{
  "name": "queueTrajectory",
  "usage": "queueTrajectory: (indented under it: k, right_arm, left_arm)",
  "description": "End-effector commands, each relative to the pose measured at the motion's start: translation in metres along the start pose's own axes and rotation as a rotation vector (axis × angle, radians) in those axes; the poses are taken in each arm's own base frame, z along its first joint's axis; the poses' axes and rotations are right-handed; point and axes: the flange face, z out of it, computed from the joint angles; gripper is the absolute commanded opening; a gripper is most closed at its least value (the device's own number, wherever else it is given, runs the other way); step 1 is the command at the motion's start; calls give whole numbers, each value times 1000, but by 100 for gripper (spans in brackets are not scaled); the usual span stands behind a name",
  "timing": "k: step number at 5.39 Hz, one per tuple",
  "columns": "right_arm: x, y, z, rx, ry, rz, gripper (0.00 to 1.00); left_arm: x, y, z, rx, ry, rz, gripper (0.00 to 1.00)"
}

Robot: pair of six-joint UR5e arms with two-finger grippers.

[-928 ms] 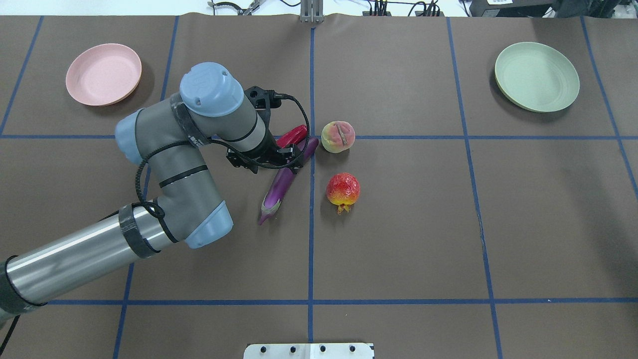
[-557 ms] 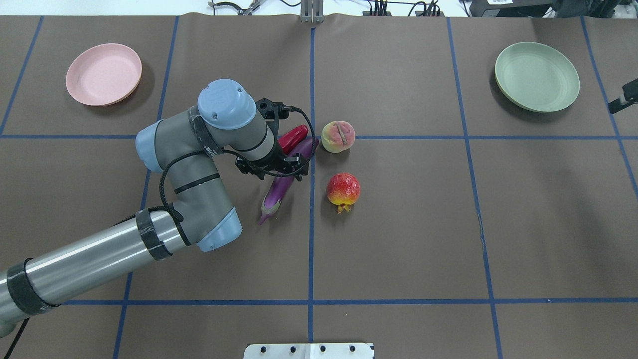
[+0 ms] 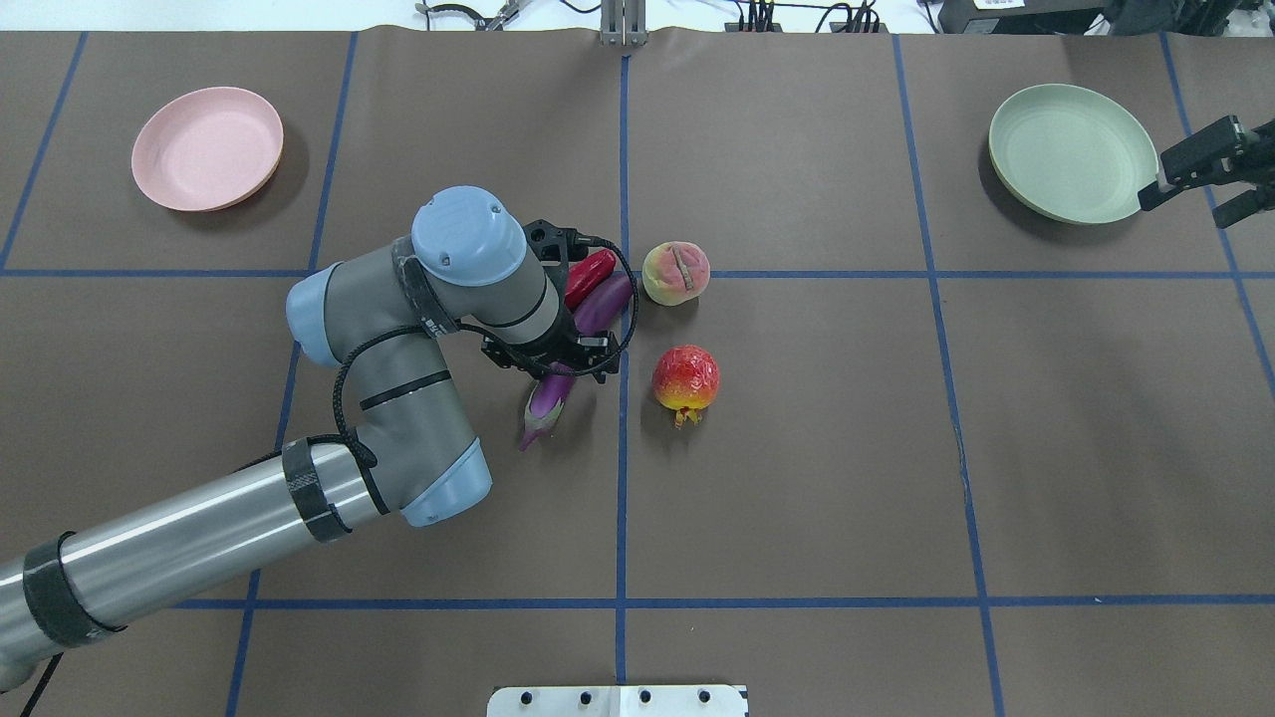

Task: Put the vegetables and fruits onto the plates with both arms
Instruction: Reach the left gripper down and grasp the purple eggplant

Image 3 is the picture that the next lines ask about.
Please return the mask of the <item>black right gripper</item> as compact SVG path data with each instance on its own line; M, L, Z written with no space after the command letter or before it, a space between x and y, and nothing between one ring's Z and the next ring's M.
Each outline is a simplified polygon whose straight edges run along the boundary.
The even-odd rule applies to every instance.
M1151 212L1187 189L1225 182L1272 182L1274 121L1247 126L1239 117L1220 117L1184 140L1162 151L1162 177L1139 190L1139 205ZM1252 188L1213 209L1214 225L1228 230L1274 208L1274 188Z

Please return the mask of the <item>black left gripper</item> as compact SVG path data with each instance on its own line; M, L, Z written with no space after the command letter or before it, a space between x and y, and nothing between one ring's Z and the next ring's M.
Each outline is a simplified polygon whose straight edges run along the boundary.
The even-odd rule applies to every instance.
M623 279L623 250L601 236L560 227L547 221L523 226L530 259L546 279L543 299L519 328L530 327L529 339L509 339L510 327L481 322L481 350L499 367L518 367L534 379L551 375L606 379L618 373L623 339L612 322L584 313L584 300L571 305L571 270L595 256L607 256L612 268L602 281Z

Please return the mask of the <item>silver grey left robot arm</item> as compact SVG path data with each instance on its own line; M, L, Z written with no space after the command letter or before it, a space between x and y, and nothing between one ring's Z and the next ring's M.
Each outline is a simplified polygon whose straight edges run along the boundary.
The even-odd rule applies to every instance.
M437 191L390 245L306 277L286 318L302 353L337 367L334 432L301 438L177 496L3 566L3 690L69 649L377 515L436 526L493 480L439 346L473 333L499 367L536 378L618 371L629 339L565 302L569 267L623 250L546 221L520 223L491 191Z

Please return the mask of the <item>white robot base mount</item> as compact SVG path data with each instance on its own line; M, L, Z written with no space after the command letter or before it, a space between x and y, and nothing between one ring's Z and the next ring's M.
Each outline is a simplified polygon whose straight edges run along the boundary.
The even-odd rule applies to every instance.
M748 716L747 688L657 684L500 688L487 716Z

